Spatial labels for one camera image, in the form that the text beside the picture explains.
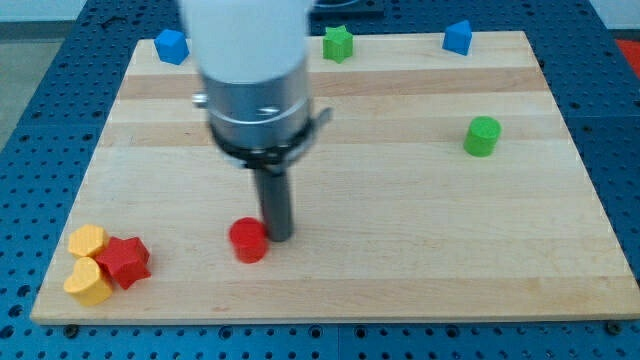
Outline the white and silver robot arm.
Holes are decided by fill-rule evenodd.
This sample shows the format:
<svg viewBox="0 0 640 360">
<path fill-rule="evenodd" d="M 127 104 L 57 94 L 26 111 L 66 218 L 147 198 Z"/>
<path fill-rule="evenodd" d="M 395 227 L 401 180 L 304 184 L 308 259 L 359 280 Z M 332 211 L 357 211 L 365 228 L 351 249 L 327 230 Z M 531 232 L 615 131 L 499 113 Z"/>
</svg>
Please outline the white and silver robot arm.
<svg viewBox="0 0 640 360">
<path fill-rule="evenodd" d="M 240 166 L 283 173 L 311 145 L 312 0 L 181 0 L 215 143 Z"/>
</svg>

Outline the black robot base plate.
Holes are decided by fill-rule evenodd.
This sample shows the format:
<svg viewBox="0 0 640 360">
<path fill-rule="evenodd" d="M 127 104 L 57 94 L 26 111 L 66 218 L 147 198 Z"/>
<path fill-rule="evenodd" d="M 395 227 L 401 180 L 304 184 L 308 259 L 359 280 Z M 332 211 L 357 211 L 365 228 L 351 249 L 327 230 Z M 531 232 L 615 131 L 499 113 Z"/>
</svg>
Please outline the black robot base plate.
<svg viewBox="0 0 640 360">
<path fill-rule="evenodd" d="M 311 18 L 321 21 L 325 18 L 381 16 L 384 11 L 385 0 L 317 0 L 311 9 Z"/>
</svg>

